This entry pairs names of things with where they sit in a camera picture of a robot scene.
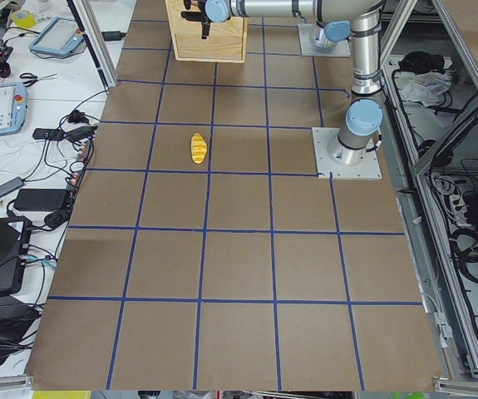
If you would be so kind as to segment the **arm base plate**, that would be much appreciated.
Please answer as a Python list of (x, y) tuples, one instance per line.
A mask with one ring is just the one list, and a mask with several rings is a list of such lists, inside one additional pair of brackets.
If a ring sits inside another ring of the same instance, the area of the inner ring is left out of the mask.
[(349, 150), (338, 140), (339, 128), (312, 128), (317, 177), (335, 180), (380, 180), (382, 173), (373, 139), (360, 150)]
[(323, 26), (318, 23), (300, 23), (298, 36), (300, 51), (306, 57), (344, 57), (351, 56), (349, 21), (330, 22)]

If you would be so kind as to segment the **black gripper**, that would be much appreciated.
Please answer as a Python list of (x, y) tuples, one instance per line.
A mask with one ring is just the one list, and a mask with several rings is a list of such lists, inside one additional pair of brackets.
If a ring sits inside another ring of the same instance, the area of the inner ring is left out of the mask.
[(205, 0), (184, 0), (184, 10), (180, 16), (189, 22), (201, 22), (201, 38), (207, 39), (210, 33), (211, 21), (206, 20)]

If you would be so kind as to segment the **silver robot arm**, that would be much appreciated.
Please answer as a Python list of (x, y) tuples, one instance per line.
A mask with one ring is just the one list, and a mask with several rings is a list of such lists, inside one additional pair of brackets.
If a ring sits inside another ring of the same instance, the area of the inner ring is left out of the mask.
[(382, 89), (381, 29), (382, 1), (378, 0), (226, 0), (185, 1), (181, 16), (200, 22), (202, 37), (209, 35), (211, 23), (222, 23), (231, 17), (312, 18), (315, 22), (350, 22), (352, 44), (352, 93), (371, 96)]
[(343, 165), (358, 165), (367, 153), (367, 145), (379, 129), (382, 108), (370, 99), (354, 101), (345, 116), (345, 125), (337, 135), (335, 160)]

